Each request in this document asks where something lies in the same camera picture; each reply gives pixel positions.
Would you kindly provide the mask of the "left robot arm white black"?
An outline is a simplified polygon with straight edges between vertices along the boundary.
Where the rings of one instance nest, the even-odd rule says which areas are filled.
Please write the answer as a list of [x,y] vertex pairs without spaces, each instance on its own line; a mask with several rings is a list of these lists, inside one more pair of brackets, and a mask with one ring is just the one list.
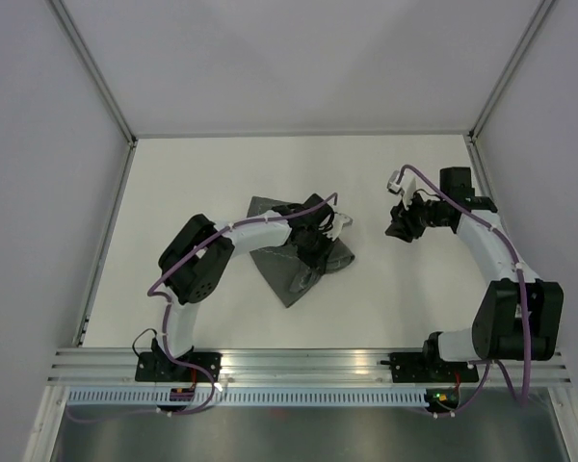
[[230,260],[249,255],[286,308],[320,279],[354,260],[341,232],[353,221],[334,210],[336,198],[312,194],[304,203],[254,197],[241,220],[191,217],[158,260],[160,279],[148,296],[167,307],[153,329],[150,350],[138,356],[138,382],[212,382],[220,370],[218,352],[195,351],[194,327],[201,302],[218,287]]

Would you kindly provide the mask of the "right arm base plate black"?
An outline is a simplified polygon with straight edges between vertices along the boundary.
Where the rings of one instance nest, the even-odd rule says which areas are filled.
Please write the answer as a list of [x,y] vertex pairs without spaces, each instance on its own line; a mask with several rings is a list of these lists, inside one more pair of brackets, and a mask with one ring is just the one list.
[[421,352],[389,354],[388,366],[394,383],[456,384],[478,383],[478,371],[464,362],[428,359]]

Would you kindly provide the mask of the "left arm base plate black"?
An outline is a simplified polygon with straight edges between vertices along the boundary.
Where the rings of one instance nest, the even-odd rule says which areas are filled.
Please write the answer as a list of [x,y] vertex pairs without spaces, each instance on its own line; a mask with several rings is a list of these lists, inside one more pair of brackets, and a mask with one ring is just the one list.
[[140,354],[135,371],[136,382],[154,383],[209,383],[209,375],[217,380],[221,371],[222,355],[218,352],[195,351],[179,358],[195,368],[180,366],[172,362],[162,351]]

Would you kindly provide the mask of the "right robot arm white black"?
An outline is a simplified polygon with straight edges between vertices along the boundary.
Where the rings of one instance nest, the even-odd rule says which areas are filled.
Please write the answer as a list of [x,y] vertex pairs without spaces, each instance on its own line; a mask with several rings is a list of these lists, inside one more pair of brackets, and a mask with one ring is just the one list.
[[522,385],[529,386],[532,364],[555,353],[564,305],[562,286],[541,278],[520,256],[503,229],[494,201],[476,193],[468,167],[446,167],[434,184],[405,165],[387,189],[400,202],[390,211],[386,236],[412,243],[429,228],[448,228],[469,250],[486,292],[471,324],[429,335],[420,367],[441,380],[456,363],[518,361]]

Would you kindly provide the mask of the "grey cloth napkin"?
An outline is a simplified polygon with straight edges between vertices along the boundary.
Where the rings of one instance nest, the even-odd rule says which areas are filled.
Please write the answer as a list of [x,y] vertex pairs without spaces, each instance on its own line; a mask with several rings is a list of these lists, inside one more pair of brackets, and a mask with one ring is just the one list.
[[[292,307],[322,278],[303,263],[291,245],[264,247],[250,253],[259,273],[285,308]],[[355,260],[353,252],[340,240],[334,242],[325,275],[346,269]]]

